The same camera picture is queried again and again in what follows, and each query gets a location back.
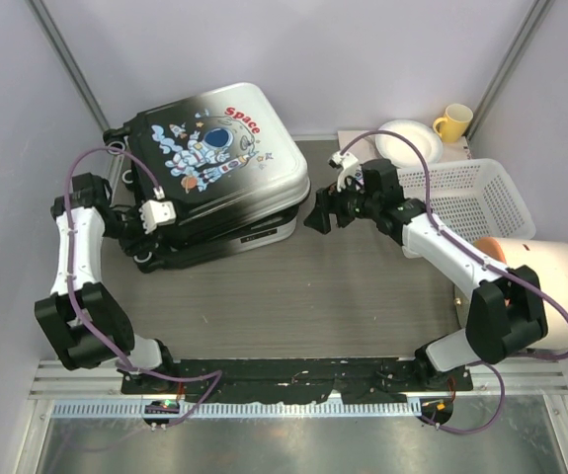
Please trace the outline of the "black white space suitcase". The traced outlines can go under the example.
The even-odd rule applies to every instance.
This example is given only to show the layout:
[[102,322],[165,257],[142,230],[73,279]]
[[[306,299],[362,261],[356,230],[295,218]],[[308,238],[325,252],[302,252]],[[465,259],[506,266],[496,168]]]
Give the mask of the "black white space suitcase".
[[241,82],[138,113],[104,132],[140,159],[122,182],[142,205],[160,185],[176,220],[122,237],[138,269],[186,269],[292,235],[311,184],[306,159],[255,84]]

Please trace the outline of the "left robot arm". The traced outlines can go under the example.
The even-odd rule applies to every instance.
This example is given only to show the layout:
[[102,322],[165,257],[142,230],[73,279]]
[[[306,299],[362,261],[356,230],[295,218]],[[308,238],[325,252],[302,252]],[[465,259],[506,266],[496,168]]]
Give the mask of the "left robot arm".
[[135,386],[165,394],[178,380],[168,348],[137,336],[102,283],[104,238],[131,229],[111,200],[108,180],[85,173],[73,177],[72,191],[54,201],[57,271],[49,297],[35,303],[35,317],[66,369],[93,369],[112,361]]

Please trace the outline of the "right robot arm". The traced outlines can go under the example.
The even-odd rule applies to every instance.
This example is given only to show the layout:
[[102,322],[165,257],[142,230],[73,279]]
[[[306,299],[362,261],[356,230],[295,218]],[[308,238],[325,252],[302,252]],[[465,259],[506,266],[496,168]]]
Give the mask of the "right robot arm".
[[360,163],[351,153],[335,153],[329,164],[338,170],[338,178],[316,192],[305,226],[327,234],[333,226],[368,219],[405,253],[427,260],[470,298],[462,329],[416,350],[413,375],[419,386],[437,389],[459,367],[496,364],[547,336],[535,271],[527,266],[510,269],[490,259],[448,229],[429,204],[405,197],[390,161]]

